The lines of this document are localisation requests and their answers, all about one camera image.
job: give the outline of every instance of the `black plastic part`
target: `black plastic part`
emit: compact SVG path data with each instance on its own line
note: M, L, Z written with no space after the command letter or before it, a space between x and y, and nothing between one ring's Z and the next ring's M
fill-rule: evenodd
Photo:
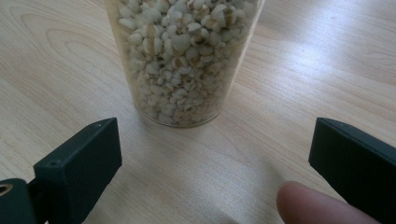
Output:
M46 194L49 223L81 223L120 166L116 119L104 119L85 127L39 161L34 166L32 186Z
M396 223L396 148L333 119L318 118L309 162L351 205Z
M0 181L0 223L36 224L26 182L22 179Z

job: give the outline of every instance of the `clear cup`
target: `clear cup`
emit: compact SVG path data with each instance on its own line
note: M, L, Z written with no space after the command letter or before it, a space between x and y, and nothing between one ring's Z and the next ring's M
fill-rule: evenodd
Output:
M264 0L105 0L134 104L174 127L223 108Z

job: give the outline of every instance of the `human hand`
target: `human hand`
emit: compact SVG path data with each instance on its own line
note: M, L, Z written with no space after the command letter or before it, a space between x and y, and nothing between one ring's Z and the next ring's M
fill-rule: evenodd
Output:
M286 224L377 224L361 210L297 182L283 184L276 206Z

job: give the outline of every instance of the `wooden surface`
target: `wooden surface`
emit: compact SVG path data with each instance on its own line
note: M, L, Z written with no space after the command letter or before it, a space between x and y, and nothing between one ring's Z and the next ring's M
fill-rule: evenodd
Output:
M222 113L168 128L133 106L102 0L0 1L0 178L117 117L123 166L85 223L281 223L316 117L396 146L396 2L267 0Z

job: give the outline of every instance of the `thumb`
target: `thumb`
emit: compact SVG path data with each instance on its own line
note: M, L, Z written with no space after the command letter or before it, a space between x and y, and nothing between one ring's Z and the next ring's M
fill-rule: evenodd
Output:
M297 182L280 187L276 206L286 224L379 223L361 210Z

